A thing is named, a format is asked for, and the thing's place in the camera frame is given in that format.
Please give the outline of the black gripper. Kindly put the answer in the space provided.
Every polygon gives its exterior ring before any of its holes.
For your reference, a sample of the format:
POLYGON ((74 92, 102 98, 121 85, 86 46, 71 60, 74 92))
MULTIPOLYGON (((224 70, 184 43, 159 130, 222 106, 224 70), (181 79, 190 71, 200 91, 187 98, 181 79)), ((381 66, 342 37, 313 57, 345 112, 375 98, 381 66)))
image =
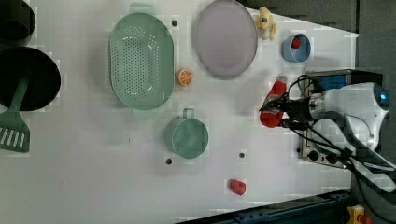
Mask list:
POLYGON ((297 100, 290 100, 286 94, 271 95, 264 102, 259 109, 260 112, 269 111, 275 112, 283 111, 288 117, 282 119, 278 127, 289 128, 291 130, 306 131, 313 120, 309 112, 309 99, 301 98, 297 100))

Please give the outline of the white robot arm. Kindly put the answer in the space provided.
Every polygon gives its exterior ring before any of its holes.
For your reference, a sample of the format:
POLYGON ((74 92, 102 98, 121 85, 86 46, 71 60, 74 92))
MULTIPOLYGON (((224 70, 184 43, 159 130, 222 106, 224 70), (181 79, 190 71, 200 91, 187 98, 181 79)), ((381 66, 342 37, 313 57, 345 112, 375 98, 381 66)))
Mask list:
POLYGON ((375 150, 389 113, 387 92, 373 83, 347 85, 291 99, 285 92, 263 102, 261 112, 284 112, 278 124, 307 131, 305 139, 382 193, 395 192, 395 164, 375 150))

